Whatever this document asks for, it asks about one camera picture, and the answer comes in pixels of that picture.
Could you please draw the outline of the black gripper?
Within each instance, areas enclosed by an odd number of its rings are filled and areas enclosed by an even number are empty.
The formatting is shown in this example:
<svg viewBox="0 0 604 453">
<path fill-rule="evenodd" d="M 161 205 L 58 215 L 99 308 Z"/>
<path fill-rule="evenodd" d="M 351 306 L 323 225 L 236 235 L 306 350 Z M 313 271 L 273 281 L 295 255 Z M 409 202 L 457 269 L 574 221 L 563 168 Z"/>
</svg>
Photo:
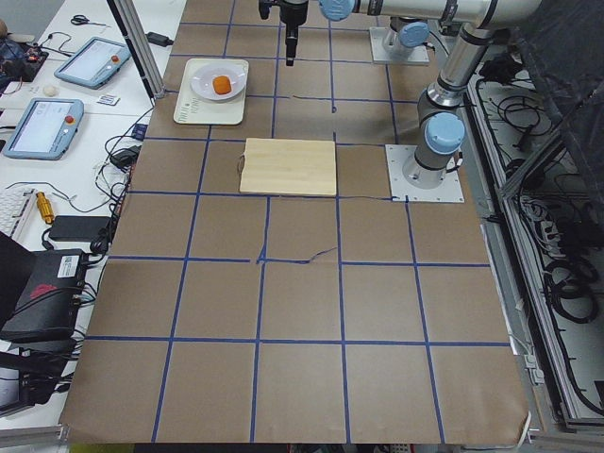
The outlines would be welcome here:
<svg viewBox="0 0 604 453">
<path fill-rule="evenodd" d="M 286 26 L 286 65 L 293 66 L 298 43 L 298 30 L 307 21 L 308 0 L 279 1 L 280 21 Z"/>
</svg>

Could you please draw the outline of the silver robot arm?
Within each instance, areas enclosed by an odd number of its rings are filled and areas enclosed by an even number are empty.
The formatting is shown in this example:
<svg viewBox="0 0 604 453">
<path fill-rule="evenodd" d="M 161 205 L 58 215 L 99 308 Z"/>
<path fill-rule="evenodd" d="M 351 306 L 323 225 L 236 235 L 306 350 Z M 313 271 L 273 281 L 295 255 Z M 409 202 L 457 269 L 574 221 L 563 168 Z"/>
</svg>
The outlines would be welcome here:
<svg viewBox="0 0 604 453">
<path fill-rule="evenodd" d="M 461 104 L 467 84 L 498 29 L 517 25 L 541 5 L 539 1 L 321 1 L 325 18 L 340 22 L 351 14 L 460 23 L 453 49 L 435 82 L 420 96 L 418 115 L 453 111 Z"/>
<path fill-rule="evenodd" d="M 395 51 L 411 50 L 423 45 L 428 40 L 428 23 L 407 17 L 391 17 L 390 31 L 392 37 L 389 45 Z"/>
</svg>

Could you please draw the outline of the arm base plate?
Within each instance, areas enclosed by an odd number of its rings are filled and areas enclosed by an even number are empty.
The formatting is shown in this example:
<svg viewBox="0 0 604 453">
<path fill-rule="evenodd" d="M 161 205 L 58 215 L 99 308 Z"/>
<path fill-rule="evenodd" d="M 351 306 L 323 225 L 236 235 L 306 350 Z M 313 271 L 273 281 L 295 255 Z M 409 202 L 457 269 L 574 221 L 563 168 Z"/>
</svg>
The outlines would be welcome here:
<svg viewBox="0 0 604 453">
<path fill-rule="evenodd" d="M 432 171 L 416 162 L 416 148 L 416 145 L 385 145 L 391 198 L 398 202 L 463 203 L 454 157 L 450 157 L 444 169 Z"/>
<path fill-rule="evenodd" d="M 422 43 L 415 47 L 406 47 L 398 39 L 398 34 L 389 27 L 370 27 L 369 34 L 374 63 L 429 65 L 428 51 Z"/>
</svg>

